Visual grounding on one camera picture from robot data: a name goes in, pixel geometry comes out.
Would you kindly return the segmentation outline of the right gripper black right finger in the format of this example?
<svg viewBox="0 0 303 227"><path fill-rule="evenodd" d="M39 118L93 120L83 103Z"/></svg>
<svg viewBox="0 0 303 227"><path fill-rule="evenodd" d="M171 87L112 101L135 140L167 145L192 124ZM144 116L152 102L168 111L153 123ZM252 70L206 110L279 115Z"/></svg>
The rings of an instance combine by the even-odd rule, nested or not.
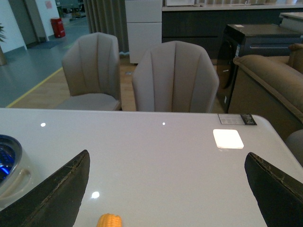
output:
<svg viewBox="0 0 303 227"><path fill-rule="evenodd" d="M250 152L244 168L262 217L268 227L303 225L303 184Z"/></svg>

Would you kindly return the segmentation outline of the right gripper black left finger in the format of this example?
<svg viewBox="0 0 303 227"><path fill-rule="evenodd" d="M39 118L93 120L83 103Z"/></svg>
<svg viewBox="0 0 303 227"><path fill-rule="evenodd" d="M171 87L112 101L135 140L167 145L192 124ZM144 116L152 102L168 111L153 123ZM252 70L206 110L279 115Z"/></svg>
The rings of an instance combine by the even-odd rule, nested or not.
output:
<svg viewBox="0 0 303 227"><path fill-rule="evenodd" d="M2 227L72 227L89 179L90 156L80 152L0 212Z"/></svg>

